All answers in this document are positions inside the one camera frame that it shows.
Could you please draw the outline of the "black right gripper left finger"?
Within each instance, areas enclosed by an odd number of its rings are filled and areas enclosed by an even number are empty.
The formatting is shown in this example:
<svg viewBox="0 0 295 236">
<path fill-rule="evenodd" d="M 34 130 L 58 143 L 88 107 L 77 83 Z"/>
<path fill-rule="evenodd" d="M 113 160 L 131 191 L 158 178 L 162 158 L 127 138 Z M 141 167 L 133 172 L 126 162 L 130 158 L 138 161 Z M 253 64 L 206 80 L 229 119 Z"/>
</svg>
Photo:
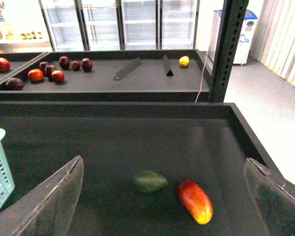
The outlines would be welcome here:
<svg viewBox="0 0 295 236">
<path fill-rule="evenodd" d="M 0 236 L 65 236 L 81 193 L 81 156 L 0 213 Z"/>
</svg>

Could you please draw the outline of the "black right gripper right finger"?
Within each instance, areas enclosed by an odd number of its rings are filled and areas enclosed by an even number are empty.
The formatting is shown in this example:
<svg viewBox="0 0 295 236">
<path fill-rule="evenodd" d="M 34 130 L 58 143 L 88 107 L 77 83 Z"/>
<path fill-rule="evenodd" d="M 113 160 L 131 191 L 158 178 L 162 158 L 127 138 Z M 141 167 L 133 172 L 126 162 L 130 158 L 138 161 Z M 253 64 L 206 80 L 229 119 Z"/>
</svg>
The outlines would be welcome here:
<svg viewBox="0 0 295 236">
<path fill-rule="evenodd" d="M 295 185 L 253 158 L 244 166 L 249 195 L 270 236 L 295 236 Z"/>
</svg>

